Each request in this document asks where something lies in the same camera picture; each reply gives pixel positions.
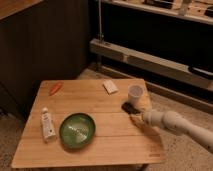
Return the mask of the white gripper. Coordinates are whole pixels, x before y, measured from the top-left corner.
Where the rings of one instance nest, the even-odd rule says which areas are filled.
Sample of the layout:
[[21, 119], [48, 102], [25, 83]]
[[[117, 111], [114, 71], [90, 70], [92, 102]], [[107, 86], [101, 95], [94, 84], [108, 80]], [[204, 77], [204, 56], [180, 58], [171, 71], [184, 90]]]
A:
[[[149, 109], [149, 102], [145, 99], [140, 99], [136, 104], [136, 108], [144, 113]], [[163, 127], [163, 112], [159, 112], [156, 110], [149, 110], [143, 114], [143, 118], [141, 115], [131, 115], [130, 118], [134, 123], [143, 124], [144, 122], [150, 126]]]

